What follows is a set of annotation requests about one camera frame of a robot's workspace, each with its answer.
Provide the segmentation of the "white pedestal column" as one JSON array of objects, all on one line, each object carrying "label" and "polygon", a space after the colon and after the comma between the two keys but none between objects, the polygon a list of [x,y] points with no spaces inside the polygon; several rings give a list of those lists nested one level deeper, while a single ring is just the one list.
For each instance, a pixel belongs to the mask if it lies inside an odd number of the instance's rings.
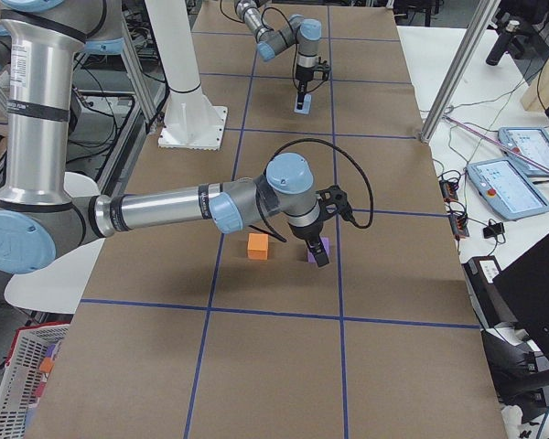
[{"label": "white pedestal column", "polygon": [[165,148],[218,150],[228,109],[204,94],[186,3],[145,3],[167,81],[169,95],[158,144]]}]

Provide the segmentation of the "teach pendant tablet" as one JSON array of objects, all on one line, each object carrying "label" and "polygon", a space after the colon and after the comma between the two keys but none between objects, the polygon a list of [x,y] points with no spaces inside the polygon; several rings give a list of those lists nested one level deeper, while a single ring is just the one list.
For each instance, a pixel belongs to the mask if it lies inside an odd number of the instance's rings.
[{"label": "teach pendant tablet", "polygon": [[471,163],[467,172],[483,199],[506,220],[549,212],[549,201],[508,158]]},{"label": "teach pendant tablet", "polygon": [[502,127],[499,141],[515,153],[549,168],[549,135],[539,127]]}]

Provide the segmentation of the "aluminium frame post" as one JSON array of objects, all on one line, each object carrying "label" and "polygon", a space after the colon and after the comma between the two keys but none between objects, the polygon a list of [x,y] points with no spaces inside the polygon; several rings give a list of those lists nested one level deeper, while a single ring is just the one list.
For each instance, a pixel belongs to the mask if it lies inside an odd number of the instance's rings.
[{"label": "aluminium frame post", "polygon": [[493,18],[499,0],[481,0],[476,12],[469,21],[468,28],[457,48],[457,52],[447,70],[446,76],[437,92],[436,98],[425,118],[425,122],[419,134],[423,143],[428,144],[433,137],[446,107],[449,105],[468,64],[486,31],[489,22]]}]

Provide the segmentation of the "white plastic basket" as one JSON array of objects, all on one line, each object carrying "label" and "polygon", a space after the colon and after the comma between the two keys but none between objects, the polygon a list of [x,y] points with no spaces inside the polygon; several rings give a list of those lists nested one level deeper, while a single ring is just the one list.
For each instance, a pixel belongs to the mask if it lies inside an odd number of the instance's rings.
[{"label": "white plastic basket", "polygon": [[46,384],[43,359],[64,339],[68,324],[21,327],[13,339],[0,385],[0,438],[22,438],[38,407],[38,388]]}]

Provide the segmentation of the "orange foam block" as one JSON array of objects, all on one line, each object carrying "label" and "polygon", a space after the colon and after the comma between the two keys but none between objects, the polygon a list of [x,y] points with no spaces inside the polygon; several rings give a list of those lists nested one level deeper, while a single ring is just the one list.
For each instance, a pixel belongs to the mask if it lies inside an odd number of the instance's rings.
[{"label": "orange foam block", "polygon": [[263,233],[249,233],[247,257],[254,261],[266,261],[269,254],[269,236]]}]

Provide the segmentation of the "grabber reach stick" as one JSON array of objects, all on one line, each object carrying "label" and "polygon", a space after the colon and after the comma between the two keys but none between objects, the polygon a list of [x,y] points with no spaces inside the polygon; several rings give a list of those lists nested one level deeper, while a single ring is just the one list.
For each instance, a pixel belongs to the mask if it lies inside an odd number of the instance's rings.
[{"label": "grabber reach stick", "polygon": [[523,162],[525,162],[526,164],[528,165],[531,165],[539,170],[541,170],[545,175],[548,175],[549,176],[549,168],[547,166],[544,166],[538,162],[536,162],[535,160],[531,159],[530,157],[527,157],[525,155],[522,155],[521,153],[519,152],[516,152],[514,151],[513,149],[510,149],[509,147],[507,147],[506,145],[504,145],[503,143],[497,141],[497,140],[494,140],[490,137],[488,137],[487,135],[485,134],[482,134],[480,133],[479,131],[467,126],[466,124],[460,122],[460,121],[457,121],[449,116],[443,116],[443,119],[446,121],[446,122],[449,122],[449,123],[452,123],[454,124],[455,126],[459,127],[459,128],[462,128],[463,130],[471,133],[471,134],[474,134],[476,135],[480,140],[483,140],[483,141],[486,141],[490,144],[493,144],[493,145],[496,145],[502,152],[504,153],[507,153],[511,156],[514,156],[520,160],[522,160]]}]

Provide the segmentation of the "far teach pendant tablet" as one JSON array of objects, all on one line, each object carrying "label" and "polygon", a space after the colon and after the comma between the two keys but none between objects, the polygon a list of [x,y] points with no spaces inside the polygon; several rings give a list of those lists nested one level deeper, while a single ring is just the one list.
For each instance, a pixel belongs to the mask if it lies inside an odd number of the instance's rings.
[{"label": "far teach pendant tablet", "polygon": [[549,168],[549,135],[539,127],[502,127],[499,141],[515,153]]}]

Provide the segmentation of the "near teach pendant tablet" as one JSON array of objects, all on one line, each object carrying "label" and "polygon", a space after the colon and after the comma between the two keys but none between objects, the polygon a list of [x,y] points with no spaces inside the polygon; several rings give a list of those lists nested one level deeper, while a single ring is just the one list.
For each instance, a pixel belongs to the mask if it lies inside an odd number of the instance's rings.
[{"label": "near teach pendant tablet", "polygon": [[508,158],[471,163],[467,172],[483,199],[506,220],[549,212],[549,201]]}]

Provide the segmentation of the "black laptop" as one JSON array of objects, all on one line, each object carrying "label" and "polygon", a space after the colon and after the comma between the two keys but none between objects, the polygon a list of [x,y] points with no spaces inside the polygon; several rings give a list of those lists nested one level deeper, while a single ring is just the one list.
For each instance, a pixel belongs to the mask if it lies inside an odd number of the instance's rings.
[{"label": "black laptop", "polygon": [[549,358],[549,233],[494,278],[506,305]]}]

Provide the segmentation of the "purple foam block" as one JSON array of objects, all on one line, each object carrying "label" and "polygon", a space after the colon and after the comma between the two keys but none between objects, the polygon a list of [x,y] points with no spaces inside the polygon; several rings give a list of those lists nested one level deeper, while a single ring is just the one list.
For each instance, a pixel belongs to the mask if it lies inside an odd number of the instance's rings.
[{"label": "purple foam block", "polygon": [[[330,254],[330,242],[329,242],[329,238],[323,236],[323,237],[321,238],[321,240],[322,240],[322,243],[323,243],[323,246],[324,246],[324,249],[325,249],[325,253],[326,253],[326,255],[329,257],[329,254]],[[315,260],[314,256],[312,255],[312,253],[310,252],[310,250],[307,250],[307,261],[308,261],[309,263],[316,263],[316,260]]]}]

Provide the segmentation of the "light blue foam block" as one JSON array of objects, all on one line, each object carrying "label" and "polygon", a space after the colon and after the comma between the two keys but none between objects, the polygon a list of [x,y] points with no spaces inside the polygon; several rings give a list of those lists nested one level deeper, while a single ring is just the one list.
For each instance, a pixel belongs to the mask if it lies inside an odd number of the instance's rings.
[{"label": "light blue foam block", "polygon": [[311,102],[312,102],[311,94],[306,94],[303,97],[302,101],[299,100],[299,97],[296,97],[294,112],[298,114],[304,114],[304,115],[309,114],[310,108],[311,108]]}]

